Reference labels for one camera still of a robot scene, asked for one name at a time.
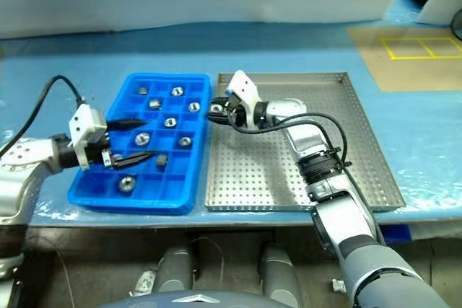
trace floor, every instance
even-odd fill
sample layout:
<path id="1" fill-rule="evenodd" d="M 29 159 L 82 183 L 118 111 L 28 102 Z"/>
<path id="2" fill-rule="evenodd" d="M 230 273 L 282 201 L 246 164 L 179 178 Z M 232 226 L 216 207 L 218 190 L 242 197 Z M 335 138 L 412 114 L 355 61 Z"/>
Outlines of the floor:
<path id="1" fill-rule="evenodd" d="M 310 227 L 239 232 L 202 229 L 200 233 L 175 229 L 31 229 L 29 233 L 32 238 L 27 248 L 32 254 L 53 254 L 49 243 L 35 237 L 46 237 L 60 249 L 76 307 L 96 307 L 126 298 L 141 273 L 156 267 L 166 247 L 197 237 L 209 237 L 223 249 L 224 289 L 258 294 L 256 260 L 261 245 L 276 241 L 297 268 L 305 307 L 350 307 L 344 294 L 332 292 L 331 279 L 341 278 L 338 265 L 321 249 Z M 201 275 L 194 287 L 215 289 L 220 255 L 206 240 L 198 244 Z M 422 240 L 395 248 L 451 307 L 462 307 L 462 239 Z M 37 260 L 45 257 L 32 258 L 38 264 Z M 38 307 L 70 307 L 64 271 L 57 257 L 53 257 L 52 264 Z"/>

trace blue table surface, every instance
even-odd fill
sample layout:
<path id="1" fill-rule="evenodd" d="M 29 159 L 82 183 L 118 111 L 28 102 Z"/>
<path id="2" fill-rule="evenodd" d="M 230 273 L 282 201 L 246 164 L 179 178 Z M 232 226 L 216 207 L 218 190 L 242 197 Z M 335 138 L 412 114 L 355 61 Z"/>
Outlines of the blue table surface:
<path id="1" fill-rule="evenodd" d="M 396 0 L 385 19 L 354 26 L 414 24 L 419 9 Z M 349 74 L 407 207 L 381 213 L 386 223 L 462 218 L 462 93 L 381 92 L 362 61 L 349 25 L 199 23 L 120 33 L 0 41 L 0 143 L 24 123 L 43 85 L 72 79 L 92 106 L 108 110 L 132 72 L 343 72 Z M 43 138 L 68 132 L 74 98 L 62 84 L 49 94 L 28 131 Z M 209 148 L 196 204 L 185 216 L 98 213 L 67 201 L 76 169 L 43 184 L 33 226 L 263 226 L 311 224 L 306 212 L 217 213 L 204 206 Z"/>

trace blue plastic tray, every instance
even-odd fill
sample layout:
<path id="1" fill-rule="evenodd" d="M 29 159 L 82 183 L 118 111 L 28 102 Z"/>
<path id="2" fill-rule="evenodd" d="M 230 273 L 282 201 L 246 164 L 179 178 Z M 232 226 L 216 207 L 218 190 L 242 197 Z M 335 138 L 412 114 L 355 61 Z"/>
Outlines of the blue plastic tray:
<path id="1" fill-rule="evenodd" d="M 146 87 L 146 95 L 139 89 Z M 182 96 L 172 96 L 173 87 L 182 87 Z M 156 166 L 157 155 L 134 167 L 124 170 L 105 169 L 93 164 L 90 170 L 79 171 L 69 189 L 69 202 L 103 211 L 156 214 L 186 214 L 194 205 L 199 177 L 204 139 L 206 114 L 211 94 L 207 75 L 199 74 L 132 74 L 127 77 L 118 93 L 107 120 L 138 118 L 147 125 L 132 131 L 110 132 L 110 145 L 114 154 L 124 157 L 144 149 L 167 154 L 165 171 Z M 159 99 L 160 110 L 151 110 L 149 101 Z M 198 112 L 190 112 L 191 102 L 199 102 Z M 166 128 L 166 118 L 176 118 L 174 128 Z M 137 146 L 135 137 L 149 133 L 146 146 Z M 181 137 L 193 140 L 191 147 L 179 147 Z M 131 194 L 124 195 L 118 189 L 122 177 L 130 175 L 136 185 Z"/>

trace stainless steel tray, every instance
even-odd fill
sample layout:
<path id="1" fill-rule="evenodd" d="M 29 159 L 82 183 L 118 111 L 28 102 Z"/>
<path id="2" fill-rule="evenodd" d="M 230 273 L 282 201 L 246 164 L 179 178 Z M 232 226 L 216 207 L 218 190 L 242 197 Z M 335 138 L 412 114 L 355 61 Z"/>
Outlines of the stainless steel tray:
<path id="1" fill-rule="evenodd" d="M 223 95 L 232 74 L 220 74 Z M 339 120 L 348 138 L 350 171 L 375 211 L 405 206 L 348 74 L 249 74 L 263 100 L 295 97 L 308 111 Z M 335 126 L 322 119 L 334 146 Z M 211 211 L 300 211 L 313 203 L 281 133 L 245 135 L 213 125 L 206 207 Z"/>

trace metal nut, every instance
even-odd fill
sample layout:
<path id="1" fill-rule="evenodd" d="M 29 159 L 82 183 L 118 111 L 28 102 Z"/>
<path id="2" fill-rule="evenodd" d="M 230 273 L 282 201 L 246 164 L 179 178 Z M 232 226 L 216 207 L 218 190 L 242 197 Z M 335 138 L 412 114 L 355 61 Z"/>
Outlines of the metal nut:
<path id="1" fill-rule="evenodd" d="M 137 146 L 145 146 L 149 143 L 151 136 L 148 133 L 139 133 L 135 137 L 135 144 Z"/>
<path id="2" fill-rule="evenodd" d="M 136 180 L 132 176 L 122 178 L 118 183 L 118 188 L 122 193 L 130 193 L 135 188 Z"/>
<path id="3" fill-rule="evenodd" d="M 172 95 L 174 97 L 180 97 L 181 95 L 184 94 L 183 88 L 182 87 L 174 87 L 172 89 Z"/>
<path id="4" fill-rule="evenodd" d="M 210 106 L 210 112 L 221 113 L 223 112 L 223 106 L 218 105 L 218 104 L 213 104 L 212 106 Z"/>
<path id="5" fill-rule="evenodd" d="M 189 104 L 189 112 L 198 112 L 201 109 L 201 106 L 198 102 L 192 102 Z"/>
<path id="6" fill-rule="evenodd" d="M 167 128 L 174 128 L 177 125 L 176 118 L 167 118 L 164 122 L 164 126 Z"/>
<path id="7" fill-rule="evenodd" d="M 138 89 L 138 94 L 146 95 L 147 94 L 147 88 L 146 87 L 141 87 L 140 89 Z"/>
<path id="8" fill-rule="evenodd" d="M 164 171 L 167 166 L 168 156 L 166 154 L 161 154 L 156 159 L 156 166 L 159 170 Z"/>
<path id="9" fill-rule="evenodd" d="M 149 108 L 151 110 L 160 110 L 162 107 L 162 103 L 160 102 L 159 99 L 152 99 L 149 101 Z"/>
<path id="10" fill-rule="evenodd" d="M 191 144 L 193 144 L 193 140 L 191 137 L 182 137 L 178 140 L 178 145 L 180 147 L 189 147 Z"/>

